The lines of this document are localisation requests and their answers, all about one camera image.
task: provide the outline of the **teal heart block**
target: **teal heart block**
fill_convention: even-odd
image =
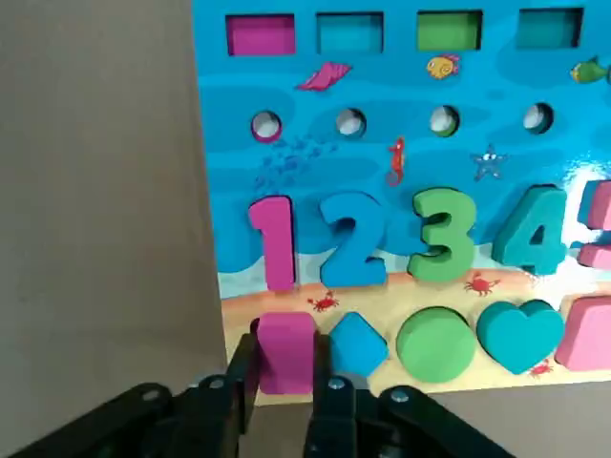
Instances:
[[[479,317],[476,333],[492,358],[519,375],[558,347],[564,336],[564,320],[545,301],[528,301],[521,307],[495,302]]]

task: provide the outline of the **teal number 4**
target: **teal number 4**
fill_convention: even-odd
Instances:
[[[493,260],[533,275],[552,275],[566,256],[562,224],[566,192],[554,186],[530,188],[493,243]]]

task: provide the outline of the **gray surface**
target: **gray surface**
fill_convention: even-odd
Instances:
[[[186,0],[0,2],[2,455],[222,365],[189,20]],[[437,399],[520,458],[609,454],[609,384]],[[260,409],[244,456],[298,456],[308,411]]]

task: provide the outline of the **green fish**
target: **green fish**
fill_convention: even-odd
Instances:
[[[577,64],[571,70],[571,76],[581,84],[594,83],[604,78],[611,84],[611,68],[602,67],[597,57]]]

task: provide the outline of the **sandy seabed illustration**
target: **sandy seabed illustration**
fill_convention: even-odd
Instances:
[[[596,291],[566,294],[560,307],[565,318],[574,299],[611,294],[611,281],[600,281]],[[403,368],[396,355],[396,335],[403,322],[418,310],[443,306],[459,312],[471,329],[481,312],[491,303],[508,301],[522,304],[538,297],[534,278],[524,272],[504,269],[473,269],[459,281],[431,284],[415,281],[405,273],[389,274],[383,286],[345,288],[330,291],[321,283],[302,285],[293,292],[261,292],[222,301],[227,357],[231,358],[250,323],[266,312],[309,312],[323,333],[328,333],[351,311],[360,313],[389,345],[390,356],[368,378],[369,389],[379,394],[394,385],[413,385],[429,392],[461,391],[523,385],[555,385],[611,380],[611,370],[570,372],[554,361],[522,375],[514,375],[488,356],[481,346],[471,365],[456,379],[445,384],[424,384]],[[311,396],[270,396],[259,393],[257,404],[292,404],[311,401]]]

